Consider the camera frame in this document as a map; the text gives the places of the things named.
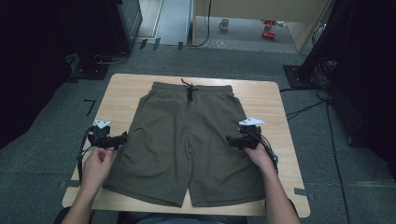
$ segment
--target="person's left hand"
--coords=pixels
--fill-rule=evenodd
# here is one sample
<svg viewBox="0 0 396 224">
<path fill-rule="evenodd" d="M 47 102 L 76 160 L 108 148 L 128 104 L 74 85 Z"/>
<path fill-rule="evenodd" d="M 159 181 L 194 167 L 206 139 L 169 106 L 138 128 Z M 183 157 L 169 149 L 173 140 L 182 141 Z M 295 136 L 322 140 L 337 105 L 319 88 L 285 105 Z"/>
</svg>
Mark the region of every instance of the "person's left hand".
<svg viewBox="0 0 396 224">
<path fill-rule="evenodd" d="M 87 160 L 84 161 L 82 169 L 81 190 L 96 193 L 102 187 L 111 168 L 112 150 L 96 148 Z"/>
</svg>

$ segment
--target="small cup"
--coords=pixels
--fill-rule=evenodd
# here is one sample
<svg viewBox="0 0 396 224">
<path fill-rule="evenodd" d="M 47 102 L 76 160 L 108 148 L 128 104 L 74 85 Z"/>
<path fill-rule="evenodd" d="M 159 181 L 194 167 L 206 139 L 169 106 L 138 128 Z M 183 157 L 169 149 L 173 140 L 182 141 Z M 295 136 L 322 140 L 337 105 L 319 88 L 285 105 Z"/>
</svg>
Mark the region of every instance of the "small cup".
<svg viewBox="0 0 396 224">
<path fill-rule="evenodd" d="M 230 21 L 228 19 L 221 19 L 221 23 L 219 23 L 220 30 L 226 31 L 228 30 L 228 23 Z"/>
</svg>

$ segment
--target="red object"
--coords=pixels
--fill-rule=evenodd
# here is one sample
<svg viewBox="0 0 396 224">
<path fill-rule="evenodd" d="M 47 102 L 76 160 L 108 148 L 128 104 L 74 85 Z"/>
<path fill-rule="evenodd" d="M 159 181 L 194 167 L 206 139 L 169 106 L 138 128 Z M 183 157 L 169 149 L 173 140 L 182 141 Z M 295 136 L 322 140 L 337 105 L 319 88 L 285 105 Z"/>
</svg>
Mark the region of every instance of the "red object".
<svg viewBox="0 0 396 224">
<path fill-rule="evenodd" d="M 264 32 L 264 33 L 262 33 L 262 37 L 265 37 L 268 39 L 275 39 L 275 34 L 270 33 L 270 32 Z"/>
<path fill-rule="evenodd" d="M 264 21 L 264 24 L 272 26 L 276 24 L 276 21 Z"/>
<path fill-rule="evenodd" d="M 269 31 L 271 29 L 272 25 L 271 24 L 265 24 L 264 30 Z"/>
</svg>

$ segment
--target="wooden table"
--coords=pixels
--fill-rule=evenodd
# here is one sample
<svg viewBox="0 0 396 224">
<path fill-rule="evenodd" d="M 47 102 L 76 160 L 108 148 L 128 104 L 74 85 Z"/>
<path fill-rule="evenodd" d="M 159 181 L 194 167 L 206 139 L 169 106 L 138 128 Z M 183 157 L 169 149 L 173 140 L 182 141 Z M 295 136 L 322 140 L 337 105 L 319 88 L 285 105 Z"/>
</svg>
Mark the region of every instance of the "wooden table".
<svg viewBox="0 0 396 224">
<path fill-rule="evenodd" d="M 299 216 L 308 217 L 310 209 L 306 196 L 294 194 L 295 188 L 304 189 L 304 183 L 276 83 L 197 77 L 183 77 L 183 79 L 194 86 L 233 86 L 233 93 L 239 98 L 247 116 L 266 121 L 262 125 L 262 134 L 271 142 L 274 152 L 279 157 L 280 181 L 288 197 L 294 202 Z M 111 135 L 119 135 L 129 130 L 139 99 L 149 92 L 153 81 L 182 84 L 180 77 L 116 74 L 111 78 L 96 115 L 97 119 L 112 121 Z M 72 180 L 78 180 L 77 169 L 73 173 Z M 77 193 L 78 188 L 67 188 L 63 206 L 70 206 Z M 106 189 L 100 189 L 92 208 L 113 211 L 265 216 L 263 201 L 222 207 L 192 207 L 188 192 L 182 207 L 178 208 L 145 203 Z"/>
<path fill-rule="evenodd" d="M 196 17 L 207 17 L 210 0 L 193 0 L 192 44 Z M 213 0 L 211 17 L 287 21 L 297 51 L 301 52 L 315 28 L 326 17 L 332 0 Z"/>
</svg>

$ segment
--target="drawstring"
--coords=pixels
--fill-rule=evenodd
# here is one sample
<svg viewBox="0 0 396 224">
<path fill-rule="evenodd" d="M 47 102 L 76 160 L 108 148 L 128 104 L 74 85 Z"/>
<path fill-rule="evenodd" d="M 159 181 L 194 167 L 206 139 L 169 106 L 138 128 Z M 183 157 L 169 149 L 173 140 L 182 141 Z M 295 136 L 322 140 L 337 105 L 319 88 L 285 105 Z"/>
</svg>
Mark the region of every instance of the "drawstring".
<svg viewBox="0 0 396 224">
<path fill-rule="evenodd" d="M 183 78 L 181 79 L 181 81 L 182 81 L 184 84 L 186 84 L 186 85 L 189 86 L 189 87 L 187 88 L 187 91 L 189 92 L 189 93 L 187 93 L 187 99 L 189 100 L 189 103 L 190 103 L 190 102 L 192 101 L 192 92 L 193 92 L 193 91 L 198 91 L 198 89 L 195 89 L 195 88 L 194 88 L 194 85 L 192 85 L 192 83 L 189 84 L 189 83 L 185 82 L 185 81 L 183 80 Z"/>
</svg>

